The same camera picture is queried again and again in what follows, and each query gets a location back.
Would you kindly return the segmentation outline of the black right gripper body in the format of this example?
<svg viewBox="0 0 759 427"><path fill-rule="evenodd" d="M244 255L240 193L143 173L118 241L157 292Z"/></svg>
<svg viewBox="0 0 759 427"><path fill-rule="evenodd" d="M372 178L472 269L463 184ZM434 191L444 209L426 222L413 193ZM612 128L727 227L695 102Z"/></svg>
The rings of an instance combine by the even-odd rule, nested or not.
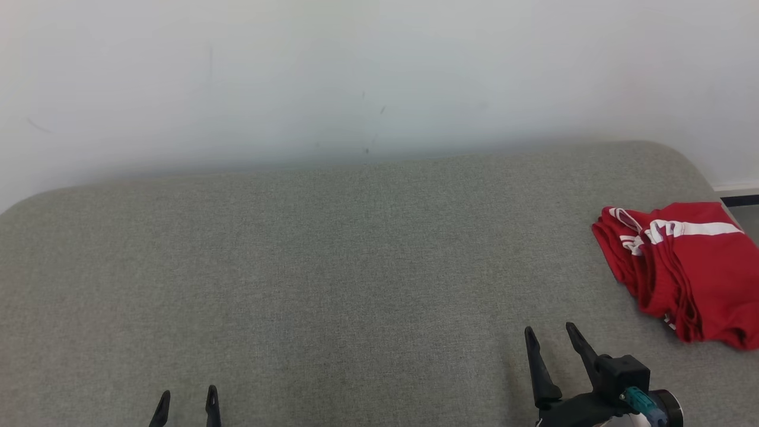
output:
<svg viewBox="0 0 759 427"><path fill-rule="evenodd" d="M633 356L599 356L600 384L538 410L537 426L683 426L672 392L650 388L650 370Z"/></svg>

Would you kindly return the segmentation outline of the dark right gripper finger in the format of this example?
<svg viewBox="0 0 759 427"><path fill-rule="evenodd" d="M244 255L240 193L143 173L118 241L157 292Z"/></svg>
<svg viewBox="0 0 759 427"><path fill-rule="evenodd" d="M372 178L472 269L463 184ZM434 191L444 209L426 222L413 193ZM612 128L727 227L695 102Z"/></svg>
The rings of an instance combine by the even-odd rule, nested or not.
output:
<svg viewBox="0 0 759 427"><path fill-rule="evenodd" d="M580 330L576 327L575 323L566 323L567 335L571 340L571 344L575 352L580 354L583 366L585 367L586 374L591 382L591 386L594 390L598 389L600 384L600 373L597 369L598 355L592 348L591 344L586 341Z"/></svg>
<svg viewBox="0 0 759 427"><path fill-rule="evenodd" d="M524 340L528 354L534 405L539 410L550 410L554 404L561 402L561 389L553 383L550 373L548 373L541 356L540 343L532 327L524 328Z"/></svg>

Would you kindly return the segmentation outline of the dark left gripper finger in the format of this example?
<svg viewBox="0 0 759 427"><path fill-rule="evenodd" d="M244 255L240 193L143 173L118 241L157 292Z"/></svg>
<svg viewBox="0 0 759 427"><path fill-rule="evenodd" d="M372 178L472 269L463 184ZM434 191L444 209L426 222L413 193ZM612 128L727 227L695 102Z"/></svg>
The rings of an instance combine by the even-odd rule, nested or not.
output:
<svg viewBox="0 0 759 427"><path fill-rule="evenodd" d="M219 393L214 385L208 387L205 410L207 415L206 427L222 427Z"/></svg>
<svg viewBox="0 0 759 427"><path fill-rule="evenodd" d="M168 422L169 406L171 400L170 391L164 391L160 397L159 403L155 408L154 415L150 419L149 427L164 427Z"/></svg>

